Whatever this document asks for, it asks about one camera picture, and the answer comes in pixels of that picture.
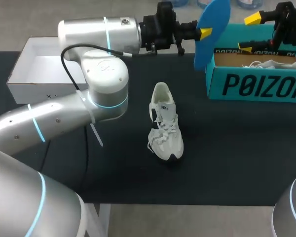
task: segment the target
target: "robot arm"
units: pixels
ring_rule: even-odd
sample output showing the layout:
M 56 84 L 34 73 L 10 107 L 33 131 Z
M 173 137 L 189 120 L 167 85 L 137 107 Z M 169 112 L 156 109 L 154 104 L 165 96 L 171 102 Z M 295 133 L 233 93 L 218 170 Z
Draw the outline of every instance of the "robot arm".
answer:
M 241 42 L 239 48 L 248 52 L 256 52 L 258 50 L 276 51 L 282 42 L 296 46 L 296 8 L 292 2 L 280 2 L 275 11 L 258 11 L 245 18 L 246 25 L 264 24 L 268 21 L 275 21 L 272 39 Z
M 170 2 L 160 2 L 157 13 L 145 16 L 139 24 L 132 17 L 61 21 L 58 38 L 62 55 L 80 65 L 88 90 L 77 88 L 71 95 L 25 105 L 0 116 L 0 151 L 13 155 L 80 126 L 115 119 L 126 112 L 126 65 L 114 53 L 88 45 L 133 56 L 141 47 L 151 50 L 144 55 L 156 55 L 157 50 L 176 44 L 178 54 L 183 55 L 182 40 L 208 36 L 202 35 L 196 25 L 197 21 L 179 24 Z

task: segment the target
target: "black table mat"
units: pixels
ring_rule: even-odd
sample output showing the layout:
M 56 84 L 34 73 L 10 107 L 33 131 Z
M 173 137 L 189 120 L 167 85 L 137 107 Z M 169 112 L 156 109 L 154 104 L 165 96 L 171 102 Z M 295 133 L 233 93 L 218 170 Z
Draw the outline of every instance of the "black table mat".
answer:
M 0 52 L 0 114 L 18 106 L 5 84 L 17 55 Z M 46 157 L 46 144 L 15 157 L 97 203 L 274 205 L 296 178 L 296 104 L 209 100 L 189 54 L 126 64 L 128 111 L 96 124 L 103 148 L 88 127 L 85 178 L 83 128 L 53 139 Z M 159 81 L 170 87 L 184 139 L 184 159 L 175 166 L 147 149 L 148 105 Z

